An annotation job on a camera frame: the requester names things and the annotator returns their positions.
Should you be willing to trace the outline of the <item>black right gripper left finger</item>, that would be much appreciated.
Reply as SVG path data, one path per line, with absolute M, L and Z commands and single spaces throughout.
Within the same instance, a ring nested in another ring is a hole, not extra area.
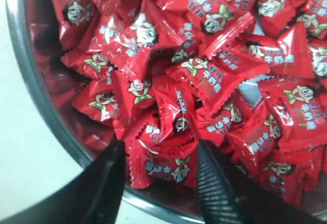
M 125 144 L 114 140 L 69 184 L 1 223 L 115 223 L 125 179 Z

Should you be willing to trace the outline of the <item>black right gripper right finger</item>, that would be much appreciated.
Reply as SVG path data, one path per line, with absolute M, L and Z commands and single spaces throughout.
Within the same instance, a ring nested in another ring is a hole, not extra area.
M 247 178 L 211 141 L 198 144 L 196 189 L 205 223 L 324 223 Z

